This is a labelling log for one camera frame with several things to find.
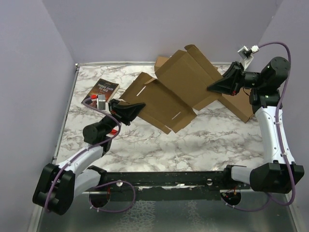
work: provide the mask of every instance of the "glass surface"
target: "glass surface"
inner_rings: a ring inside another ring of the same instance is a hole
[[[284,195],[276,195],[286,201]],[[257,208],[266,201],[259,192],[243,192],[239,207]],[[109,203],[108,209],[129,203]],[[66,214],[42,213],[39,232],[296,232],[289,207],[271,203],[254,213],[229,208],[222,201],[136,202],[125,213],[89,209],[88,194],[78,196]]]

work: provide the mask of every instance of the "red part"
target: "red part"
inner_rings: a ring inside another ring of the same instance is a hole
[[[115,129],[112,129],[112,132],[111,132],[111,134],[116,134],[118,131],[117,130],[115,130]]]

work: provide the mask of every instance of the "lavender wall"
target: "lavender wall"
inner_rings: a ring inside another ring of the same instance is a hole
[[[257,44],[282,0],[43,0],[77,62],[154,61],[196,44],[234,61]]]
[[[305,176],[296,186],[296,200],[309,229],[309,1],[284,0],[265,31],[260,44],[282,41],[292,53],[289,85],[283,100],[283,121],[289,147],[296,160],[305,168]],[[254,57],[252,70],[261,70],[273,57],[286,57],[280,45],[262,48]]]
[[[0,29],[0,231],[24,232],[75,67],[40,0],[2,1]]]

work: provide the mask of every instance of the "book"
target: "book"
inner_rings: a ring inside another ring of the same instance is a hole
[[[90,98],[92,95],[104,94],[106,103],[108,103],[113,98],[119,87],[120,86],[117,83],[113,83],[104,79],[99,79],[98,82],[93,86],[93,88],[87,94],[87,96],[83,99],[83,101],[85,99]],[[86,101],[85,103],[90,105],[93,102],[92,100],[89,100]]]

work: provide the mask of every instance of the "flattened cardboard box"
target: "flattened cardboard box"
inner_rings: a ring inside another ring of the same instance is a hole
[[[156,64],[158,63],[163,65],[168,59],[169,58],[167,57],[158,57]],[[243,91],[239,92],[236,96],[222,94],[222,96],[219,98],[219,102],[221,102],[244,123],[248,122],[250,118],[254,116],[252,106],[249,103],[249,96],[247,96]]]
[[[147,73],[141,73],[121,99],[129,104],[144,102],[139,117],[168,134],[186,127],[197,115],[193,109]]]
[[[220,73],[195,45],[178,50],[156,72],[158,80],[186,104],[201,110],[221,94],[207,91],[207,86],[222,79]]]
[[[168,59],[168,57],[158,57],[154,64],[154,71],[157,71]]]

